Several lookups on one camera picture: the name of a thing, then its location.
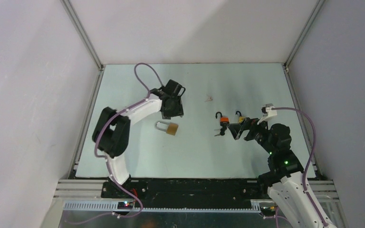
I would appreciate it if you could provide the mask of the yellow padlock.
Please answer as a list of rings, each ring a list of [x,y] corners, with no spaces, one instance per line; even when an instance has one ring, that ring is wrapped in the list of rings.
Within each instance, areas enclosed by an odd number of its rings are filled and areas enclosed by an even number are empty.
[[[244,121],[244,119],[246,118],[245,116],[242,115],[242,113],[240,111],[236,111],[235,114],[238,116],[238,121],[237,123],[242,123]]]

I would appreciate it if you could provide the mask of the orange black padlock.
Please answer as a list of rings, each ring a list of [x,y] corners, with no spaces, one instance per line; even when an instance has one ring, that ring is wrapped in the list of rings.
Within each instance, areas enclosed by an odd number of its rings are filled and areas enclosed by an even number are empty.
[[[221,112],[216,112],[215,118],[219,120],[220,126],[225,126],[230,123],[229,118],[224,116]]]

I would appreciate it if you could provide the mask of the black headed key bunch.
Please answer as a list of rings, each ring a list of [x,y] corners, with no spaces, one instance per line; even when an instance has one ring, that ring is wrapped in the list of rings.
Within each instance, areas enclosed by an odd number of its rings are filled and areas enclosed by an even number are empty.
[[[227,130],[227,126],[225,126],[225,125],[221,126],[219,129],[215,130],[216,131],[215,136],[224,136],[226,130]]]

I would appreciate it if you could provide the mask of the brass padlock long shackle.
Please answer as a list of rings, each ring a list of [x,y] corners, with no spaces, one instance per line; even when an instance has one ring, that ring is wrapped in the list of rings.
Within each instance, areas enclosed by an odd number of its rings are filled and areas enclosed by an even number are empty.
[[[175,136],[179,125],[175,123],[158,121],[155,123],[155,128],[159,131],[165,132],[166,134]]]

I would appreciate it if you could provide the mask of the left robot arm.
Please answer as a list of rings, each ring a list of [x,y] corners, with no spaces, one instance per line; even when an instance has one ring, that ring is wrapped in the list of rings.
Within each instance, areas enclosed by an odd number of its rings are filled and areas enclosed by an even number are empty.
[[[129,144],[130,128],[151,114],[160,112],[163,119],[184,115],[182,95],[186,88],[174,80],[148,91],[147,96],[123,110],[102,110],[92,134],[94,154],[106,162],[109,178],[115,183],[113,192],[120,198],[129,196],[130,172],[124,152]]]

